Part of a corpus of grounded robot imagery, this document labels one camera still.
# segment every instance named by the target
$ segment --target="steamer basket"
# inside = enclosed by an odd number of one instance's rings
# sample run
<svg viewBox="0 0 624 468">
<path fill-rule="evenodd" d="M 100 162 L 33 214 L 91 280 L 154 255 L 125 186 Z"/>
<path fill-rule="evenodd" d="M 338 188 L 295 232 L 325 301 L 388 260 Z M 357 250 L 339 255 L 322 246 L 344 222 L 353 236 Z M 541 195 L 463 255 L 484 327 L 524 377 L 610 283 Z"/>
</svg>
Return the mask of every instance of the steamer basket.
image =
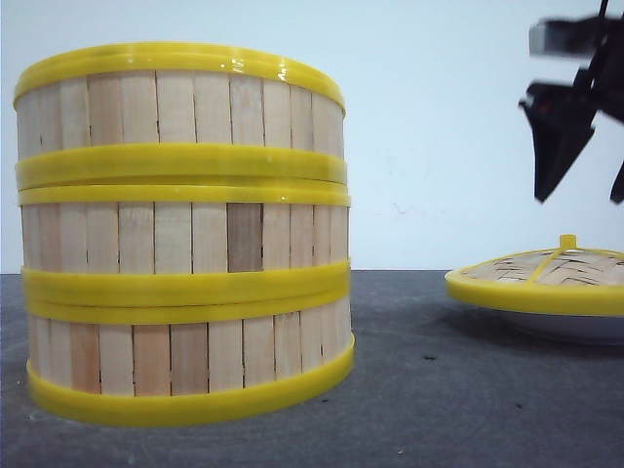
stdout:
<svg viewBox="0 0 624 468">
<path fill-rule="evenodd" d="M 114 425 L 243 417 L 350 371 L 343 100 L 304 64 L 103 46 L 16 87 L 31 395 Z"/>
<path fill-rule="evenodd" d="M 503 311 L 518 330 L 563 341 L 624 344 L 624 253 L 557 249 L 516 253 L 449 272 L 448 293 Z"/>
</svg>

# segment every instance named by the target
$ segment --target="gray table surface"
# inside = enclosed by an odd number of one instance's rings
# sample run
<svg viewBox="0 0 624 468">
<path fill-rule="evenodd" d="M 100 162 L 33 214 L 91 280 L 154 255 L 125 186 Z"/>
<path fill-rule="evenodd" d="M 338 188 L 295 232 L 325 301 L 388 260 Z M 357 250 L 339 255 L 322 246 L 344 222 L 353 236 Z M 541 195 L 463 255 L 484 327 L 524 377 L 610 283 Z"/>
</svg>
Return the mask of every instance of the gray table surface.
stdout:
<svg viewBox="0 0 624 468">
<path fill-rule="evenodd" d="M 443 273 L 357 271 L 356 367 L 289 409 L 101 427 L 27 396 L 20 277 L 2 276 L 2 466 L 622 467 L 624 348 L 553 343 L 446 297 Z"/>
</svg>

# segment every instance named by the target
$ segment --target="light wooden slat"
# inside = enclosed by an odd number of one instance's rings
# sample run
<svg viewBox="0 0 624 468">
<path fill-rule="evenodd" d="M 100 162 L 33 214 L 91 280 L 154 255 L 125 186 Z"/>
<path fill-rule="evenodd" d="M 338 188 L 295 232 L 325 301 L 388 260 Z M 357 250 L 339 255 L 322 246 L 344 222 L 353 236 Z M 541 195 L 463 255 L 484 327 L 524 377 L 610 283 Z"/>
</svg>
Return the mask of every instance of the light wooden slat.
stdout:
<svg viewBox="0 0 624 468">
<path fill-rule="evenodd" d="M 41 153 L 41 90 L 32 90 L 18 99 L 18 154 L 20 159 Z"/>
<path fill-rule="evenodd" d="M 194 104 L 197 141 L 231 143 L 229 76 L 195 72 Z"/>
<path fill-rule="evenodd" d="M 23 233 L 24 265 L 29 268 L 40 268 L 41 253 L 39 243 L 39 212 L 37 205 L 26 205 L 21 209 L 21 226 Z M 39 321 L 45 320 L 28 314 L 28 343 L 30 351 L 30 365 L 41 373 L 39 369 Z"/>
<path fill-rule="evenodd" d="M 314 149 L 312 95 L 302 88 L 291 86 L 291 146 L 295 149 Z M 313 264 L 314 211 L 311 205 L 293 205 L 291 208 L 291 267 Z M 321 315 L 323 308 L 302 310 L 300 316 L 301 365 L 310 371 L 322 364 Z"/>
<path fill-rule="evenodd" d="M 88 78 L 92 145 L 123 143 L 122 96 L 119 74 Z M 116 203 L 87 204 L 87 253 L 90 273 L 119 272 L 119 207 Z M 128 395 L 132 384 L 128 329 L 98 326 L 101 392 Z"/>
<path fill-rule="evenodd" d="M 195 128 L 198 142 L 231 143 L 229 75 L 195 73 Z M 193 272 L 227 271 L 227 209 L 224 203 L 195 203 Z M 208 327 L 209 391 L 243 385 L 241 321 Z"/>
<path fill-rule="evenodd" d="M 28 357 L 32 369 L 39 371 L 39 341 L 37 340 L 37 317 L 28 315 Z"/>
<path fill-rule="evenodd" d="M 46 86 L 40 93 L 41 150 L 44 153 L 57 151 L 62 147 L 59 84 Z"/>
<path fill-rule="evenodd" d="M 291 147 L 291 87 L 279 81 L 262 83 L 264 145 Z"/>
<path fill-rule="evenodd" d="M 155 72 L 124 73 L 120 76 L 120 93 L 124 142 L 157 142 L 159 137 Z M 120 272 L 125 274 L 154 272 L 153 203 L 119 204 L 119 267 Z M 153 366 L 162 366 L 162 363 L 152 362 L 149 343 L 144 339 L 151 335 L 149 328 L 146 330 L 145 326 L 115 326 L 109 333 L 110 340 L 117 340 L 123 350 L 124 356 L 120 356 L 120 365 L 126 377 L 123 380 L 118 379 L 115 388 L 109 389 L 111 393 L 150 394 L 149 389 L 145 388 L 145 379 L 150 378 L 146 375 Z M 133 371 L 136 388 L 130 378 Z"/>
<path fill-rule="evenodd" d="M 170 395 L 169 327 L 135 326 L 135 393 L 137 396 Z"/>
<path fill-rule="evenodd" d="M 331 251 L 330 261 L 337 262 L 348 258 L 348 222 L 347 207 L 331 207 Z M 351 340 L 351 307 L 349 297 L 343 297 L 335 303 L 336 332 L 338 352 Z"/>
<path fill-rule="evenodd" d="M 191 272 L 191 208 L 188 203 L 157 203 L 155 210 L 156 273 Z M 173 395 L 205 393 L 208 385 L 206 326 L 171 326 Z M 169 369 L 159 366 L 160 379 Z"/>
<path fill-rule="evenodd" d="M 150 274 L 154 272 L 154 204 L 124 203 L 119 207 L 119 267 L 125 274 Z M 110 329 L 109 339 L 116 339 L 122 348 L 123 370 L 119 374 L 125 378 L 116 379 L 116 385 L 108 390 L 112 393 L 141 395 L 145 375 L 152 367 L 149 338 L 152 326 L 115 326 Z M 136 388 L 133 385 L 133 367 Z"/>
<path fill-rule="evenodd" d="M 60 84 L 60 120 L 63 149 L 91 144 L 87 78 Z M 87 209 L 82 203 L 60 205 L 60 244 L 63 271 L 87 271 Z M 98 326 L 69 324 L 71 382 L 75 390 L 99 393 Z"/>
<path fill-rule="evenodd" d="M 70 324 L 50 321 L 50 365 L 52 381 L 63 387 L 72 386 Z"/>
<path fill-rule="evenodd" d="M 159 71 L 161 141 L 196 141 L 193 73 Z M 191 204 L 156 204 L 156 272 L 191 273 Z M 208 390 L 206 324 L 171 325 L 172 394 Z"/>
<path fill-rule="evenodd" d="M 39 206 L 39 242 L 41 244 L 41 269 L 60 271 L 59 204 Z M 41 376 L 58 384 L 66 383 L 71 373 L 69 350 L 69 327 L 54 326 L 48 319 L 38 321 L 39 369 Z"/>
<path fill-rule="evenodd" d="M 118 273 L 119 217 L 116 203 L 92 203 L 87 205 L 87 269 L 89 273 Z M 127 394 L 123 388 L 132 384 L 132 367 L 128 370 L 128 340 L 120 339 L 118 326 L 102 325 L 98 330 L 99 370 L 101 392 L 104 394 Z M 81 343 L 90 336 L 81 330 Z"/>
<path fill-rule="evenodd" d="M 89 90 L 87 78 L 60 82 L 60 115 L 63 149 L 89 146 Z"/>
<path fill-rule="evenodd" d="M 115 73 L 91 75 L 88 87 L 92 145 L 123 143 L 119 75 Z"/>
<path fill-rule="evenodd" d="M 331 209 L 329 206 L 314 207 L 314 264 L 330 263 L 331 244 Z M 321 316 L 321 335 L 323 359 L 330 361 L 338 353 L 338 330 L 336 325 L 335 304 L 325 304 L 318 310 Z"/>
<path fill-rule="evenodd" d="M 291 147 L 291 87 L 272 80 L 263 81 L 264 144 Z M 265 204 L 262 219 L 263 268 L 291 266 L 291 208 Z M 275 375 L 278 379 L 301 373 L 301 332 L 299 312 L 276 315 Z"/>
<path fill-rule="evenodd" d="M 18 153 L 25 159 L 41 152 L 41 132 L 39 129 L 39 90 L 20 97 L 17 102 L 18 112 Z M 29 268 L 41 268 L 41 244 L 39 242 L 39 211 L 37 205 L 21 208 L 21 232 L 24 265 Z M 28 343 L 30 365 L 41 374 L 39 367 L 39 322 L 44 321 L 28 314 Z"/>
<path fill-rule="evenodd" d="M 314 246 L 314 212 L 312 205 L 291 206 L 291 268 L 312 266 Z M 301 368 L 310 371 L 322 364 L 321 310 L 302 310 Z"/>
<path fill-rule="evenodd" d="M 231 76 L 230 107 L 232 142 L 262 145 L 262 80 L 253 76 Z"/>
<path fill-rule="evenodd" d="M 59 207 L 60 261 L 62 271 L 87 272 L 87 215 L 83 203 L 63 203 Z M 98 343 L 97 329 L 88 324 L 51 322 L 53 347 L 67 360 L 60 367 L 62 385 L 76 390 L 99 393 L 99 358 L 94 349 Z M 57 336 L 66 339 L 56 343 Z"/>
<path fill-rule="evenodd" d="M 264 205 L 262 220 L 263 267 L 265 270 L 291 266 L 291 207 Z M 274 318 L 275 374 L 278 379 L 301 373 L 299 312 Z"/>
<path fill-rule="evenodd" d="M 50 320 L 36 318 L 37 327 L 37 359 L 39 375 L 46 380 L 52 380 L 52 361 L 50 349 Z"/>
<path fill-rule="evenodd" d="M 42 88 L 39 99 L 41 151 L 57 151 L 62 146 L 59 84 Z M 59 204 L 44 204 L 39 207 L 39 226 L 42 269 L 60 271 Z M 42 375 L 48 374 L 50 380 L 60 385 L 70 384 L 69 324 L 47 320 L 45 325 L 40 322 L 39 331 L 43 334 L 43 336 L 39 336 Z M 49 353 L 47 359 L 42 358 L 41 354 L 43 353 Z M 46 363 L 49 364 L 49 369 L 45 369 L 44 364 Z"/>
<path fill-rule="evenodd" d="M 193 204 L 193 272 L 227 271 L 227 212 L 223 203 Z"/>
<path fill-rule="evenodd" d="M 291 130 L 293 148 L 314 148 L 312 94 L 298 86 L 291 87 Z"/>
<path fill-rule="evenodd" d="M 342 109 L 332 100 L 320 95 L 312 95 L 312 120 L 314 125 L 314 148 L 344 159 L 342 133 Z M 331 261 L 340 261 L 348 257 L 348 209 L 331 208 Z M 335 356 L 351 341 L 351 310 L 347 295 L 335 304 L 325 306 L 324 333 L 333 321 L 336 333 L 336 348 L 325 353 L 325 358 Z"/>
<path fill-rule="evenodd" d="M 230 77 L 232 142 L 264 144 L 262 80 L 251 76 Z M 229 271 L 262 269 L 262 206 L 228 205 Z M 273 318 L 243 321 L 245 386 L 275 378 Z"/>
</svg>

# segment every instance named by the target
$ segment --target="yellow band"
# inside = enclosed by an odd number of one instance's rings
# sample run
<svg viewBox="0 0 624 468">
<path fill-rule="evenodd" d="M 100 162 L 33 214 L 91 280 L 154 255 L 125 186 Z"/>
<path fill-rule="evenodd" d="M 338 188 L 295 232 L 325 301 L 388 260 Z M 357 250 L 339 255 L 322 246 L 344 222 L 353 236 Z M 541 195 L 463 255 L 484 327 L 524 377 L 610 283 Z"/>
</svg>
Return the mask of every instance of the yellow band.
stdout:
<svg viewBox="0 0 624 468">
<path fill-rule="evenodd" d="M 234 186 L 204 185 L 85 185 L 31 188 L 18 195 L 20 205 L 82 202 L 206 202 L 285 203 L 348 207 L 344 185 L 315 180 L 281 180 L 277 185 L 258 179 Z"/>
<path fill-rule="evenodd" d="M 22 268 L 28 310 L 91 324 L 184 324 L 283 314 L 349 292 L 348 261 L 240 273 L 78 274 Z"/>
<path fill-rule="evenodd" d="M 282 81 L 326 96 L 344 109 L 340 89 L 324 73 L 259 51 L 211 44 L 145 42 L 68 52 L 39 61 L 19 78 L 15 101 L 28 91 L 61 80 L 129 70 L 198 70 Z"/>
<path fill-rule="evenodd" d="M 261 414 L 309 400 L 331 389 L 353 368 L 355 339 L 337 358 L 300 375 L 240 390 L 172 397 L 96 395 L 70 390 L 26 364 L 32 399 L 61 417 L 115 426 L 181 426 Z"/>
<path fill-rule="evenodd" d="M 468 268 L 447 273 L 448 294 L 471 304 L 534 314 L 624 316 L 624 286 L 552 286 L 469 278 Z"/>
<path fill-rule="evenodd" d="M 240 304 L 162 307 L 97 307 L 54 304 L 27 298 L 26 310 L 44 319 L 101 325 L 170 325 L 253 319 L 287 314 L 336 302 L 349 294 L 349 284 L 308 295 Z"/>
<path fill-rule="evenodd" d="M 18 189 L 57 185 L 198 184 L 215 177 L 346 184 L 346 164 L 290 148 L 206 143 L 131 143 L 54 151 L 16 164 Z"/>
</svg>

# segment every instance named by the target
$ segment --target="white background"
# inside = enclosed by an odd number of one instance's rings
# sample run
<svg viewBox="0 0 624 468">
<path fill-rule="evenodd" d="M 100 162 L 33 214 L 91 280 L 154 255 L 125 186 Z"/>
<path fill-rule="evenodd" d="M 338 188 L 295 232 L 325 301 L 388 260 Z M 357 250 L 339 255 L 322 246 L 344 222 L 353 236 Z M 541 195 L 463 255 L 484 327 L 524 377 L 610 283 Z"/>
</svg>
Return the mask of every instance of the white background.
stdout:
<svg viewBox="0 0 624 468">
<path fill-rule="evenodd" d="M 611 1 L 621 14 L 624 2 Z M 237 45 L 328 73 L 347 101 L 355 268 L 447 269 L 552 247 L 572 232 L 624 250 L 608 201 L 624 127 L 605 118 L 545 205 L 517 107 L 529 82 L 569 82 L 578 62 L 529 58 L 539 18 L 594 14 L 599 0 L 2 2 L 2 272 L 21 264 L 13 87 L 28 65 L 106 43 Z"/>
</svg>

